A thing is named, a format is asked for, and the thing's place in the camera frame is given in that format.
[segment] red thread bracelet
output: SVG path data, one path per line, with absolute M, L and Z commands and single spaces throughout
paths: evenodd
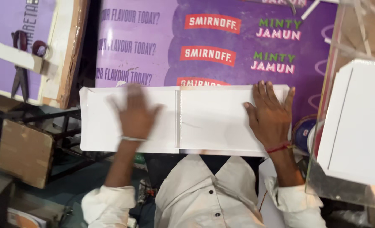
M 276 152 L 276 151 L 281 151 L 281 150 L 284 150 L 284 149 L 287 149 L 287 148 L 290 148 L 290 147 L 291 147 L 291 143 L 289 141 L 285 141 L 285 142 L 279 143 L 275 147 L 265 148 L 265 150 L 268 154 L 270 154 L 270 153 L 273 153 L 273 152 Z

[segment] scissors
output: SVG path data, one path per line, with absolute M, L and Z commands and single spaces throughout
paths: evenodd
M 22 51 L 27 51 L 27 37 L 26 33 L 17 30 L 15 33 L 12 33 L 13 38 L 13 47 L 20 49 Z M 35 41 L 33 44 L 33 48 L 31 53 L 33 55 L 43 57 L 47 51 L 47 45 L 43 41 Z M 27 78 L 27 69 L 20 67 L 20 66 L 14 66 L 16 68 L 16 75 L 14 76 L 13 80 L 13 87 L 12 87 L 12 96 L 14 97 L 18 90 L 18 86 L 21 87 L 21 92 L 23 94 L 23 101 L 24 103 L 27 102 L 29 98 L 29 85 L 28 85 L 28 78 Z

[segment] silver bracelet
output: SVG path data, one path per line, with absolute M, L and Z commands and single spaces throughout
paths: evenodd
M 134 141 L 134 142 L 145 142 L 146 139 L 133 138 L 128 136 L 121 136 L 121 140 Z

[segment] red label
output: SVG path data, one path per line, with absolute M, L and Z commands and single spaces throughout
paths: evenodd
M 234 66 L 235 52 L 209 46 L 183 46 L 181 60 L 204 60 Z
M 188 14 L 185 18 L 185 29 L 219 29 L 239 34 L 241 20 L 230 16 L 210 13 Z
M 215 79 L 210 79 L 210 78 L 203 78 L 203 77 L 179 77 L 176 81 L 177 86 L 230 86 L 229 83 L 224 82 L 224 81 L 219 81 Z

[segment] clear plastic sheet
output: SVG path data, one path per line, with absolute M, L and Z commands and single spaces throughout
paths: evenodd
M 326 39 L 326 42 L 332 45 L 306 178 L 306 192 L 375 208 L 375 196 L 369 185 L 326 176 L 316 157 L 321 138 L 318 132 L 325 122 L 336 72 L 354 58 L 375 60 L 375 0 L 341 0 L 333 37 Z

